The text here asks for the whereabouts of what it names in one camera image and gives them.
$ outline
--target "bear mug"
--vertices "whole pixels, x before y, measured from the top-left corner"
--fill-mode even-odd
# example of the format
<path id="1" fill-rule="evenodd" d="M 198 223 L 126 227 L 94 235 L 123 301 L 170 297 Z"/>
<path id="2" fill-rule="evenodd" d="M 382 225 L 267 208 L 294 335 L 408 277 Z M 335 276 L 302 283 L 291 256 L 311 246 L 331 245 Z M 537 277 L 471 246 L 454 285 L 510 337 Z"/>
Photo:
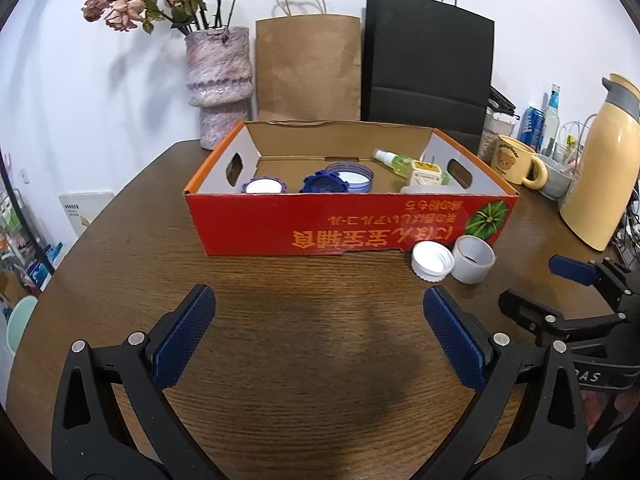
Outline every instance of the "bear mug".
<path id="1" fill-rule="evenodd" d="M 529 180 L 527 175 L 532 166 L 535 166 L 536 177 Z M 536 152 L 519 140 L 507 136 L 499 136 L 491 167 L 507 182 L 524 184 L 531 189 L 541 189 L 548 179 L 546 166 L 537 158 Z"/>

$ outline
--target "bear face print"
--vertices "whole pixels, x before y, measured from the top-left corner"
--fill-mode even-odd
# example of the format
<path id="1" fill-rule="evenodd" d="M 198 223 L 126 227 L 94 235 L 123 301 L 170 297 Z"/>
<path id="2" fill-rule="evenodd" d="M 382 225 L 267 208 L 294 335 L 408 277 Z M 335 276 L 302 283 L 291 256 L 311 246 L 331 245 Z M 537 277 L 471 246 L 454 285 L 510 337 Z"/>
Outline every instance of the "bear face print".
<path id="1" fill-rule="evenodd" d="M 509 171 L 516 163 L 516 158 L 511 153 L 500 150 L 498 152 L 498 168 L 503 171 Z"/>

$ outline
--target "mug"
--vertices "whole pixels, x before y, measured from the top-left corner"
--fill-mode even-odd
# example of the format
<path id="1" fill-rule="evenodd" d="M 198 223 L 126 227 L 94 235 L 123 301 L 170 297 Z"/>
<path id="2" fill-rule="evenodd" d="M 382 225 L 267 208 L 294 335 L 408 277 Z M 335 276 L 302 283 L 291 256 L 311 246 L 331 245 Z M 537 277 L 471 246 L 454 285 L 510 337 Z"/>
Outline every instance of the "mug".
<path id="1" fill-rule="evenodd" d="M 535 166 L 538 174 L 535 180 L 527 178 L 532 166 Z M 502 135 L 495 145 L 491 167 L 507 182 L 524 184 L 531 189 L 542 188 L 548 179 L 545 163 L 538 158 L 536 152 L 519 140 Z"/>
<path id="2" fill-rule="evenodd" d="M 571 185 L 571 175 L 565 175 L 562 173 L 564 166 L 554 161 L 548 156 L 539 155 L 542 162 L 545 163 L 546 172 L 548 173 L 548 179 L 546 180 L 545 187 L 540 190 L 543 196 L 551 200 L 560 200 L 564 198 L 566 192 Z"/>

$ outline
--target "blue can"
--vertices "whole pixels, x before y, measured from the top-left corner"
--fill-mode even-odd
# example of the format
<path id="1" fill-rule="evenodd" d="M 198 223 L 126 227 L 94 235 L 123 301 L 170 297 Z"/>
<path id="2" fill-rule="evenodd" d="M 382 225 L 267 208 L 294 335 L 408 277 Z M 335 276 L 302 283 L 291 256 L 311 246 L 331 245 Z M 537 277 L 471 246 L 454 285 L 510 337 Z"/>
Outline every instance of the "blue can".
<path id="1" fill-rule="evenodd" d="M 537 108 L 530 106 L 522 117 L 518 140 L 537 152 L 542 143 L 542 126 L 544 123 L 545 115 Z"/>

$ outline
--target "small plastic container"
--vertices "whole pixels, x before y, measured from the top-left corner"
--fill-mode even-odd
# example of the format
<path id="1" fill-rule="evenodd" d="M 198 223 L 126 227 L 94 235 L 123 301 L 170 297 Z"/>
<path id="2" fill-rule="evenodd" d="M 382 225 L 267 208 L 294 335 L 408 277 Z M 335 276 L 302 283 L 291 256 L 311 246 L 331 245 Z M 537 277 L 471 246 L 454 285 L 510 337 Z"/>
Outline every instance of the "small plastic container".
<path id="1" fill-rule="evenodd" d="M 461 236 L 453 246 L 455 267 L 451 275 L 466 285 L 484 282 L 495 264 L 495 253 L 489 245 L 475 236 Z"/>
<path id="2" fill-rule="evenodd" d="M 418 278 L 439 283 L 453 270 L 453 254 L 437 242 L 420 242 L 411 253 L 411 268 Z"/>
<path id="3" fill-rule="evenodd" d="M 373 186 L 373 171 L 355 162 L 336 162 L 326 167 L 347 183 L 349 193 L 368 193 Z"/>

